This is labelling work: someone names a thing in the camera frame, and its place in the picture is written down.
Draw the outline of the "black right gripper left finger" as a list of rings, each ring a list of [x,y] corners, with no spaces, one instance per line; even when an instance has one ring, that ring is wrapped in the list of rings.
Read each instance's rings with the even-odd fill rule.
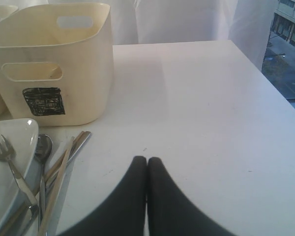
[[[147,194],[147,159],[135,156],[111,194],[61,236],[142,236]]]

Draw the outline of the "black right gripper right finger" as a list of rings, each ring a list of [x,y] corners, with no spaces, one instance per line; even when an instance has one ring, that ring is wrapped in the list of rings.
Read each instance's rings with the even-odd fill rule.
[[[179,189],[162,160],[148,160],[147,217],[151,236],[232,236]]]

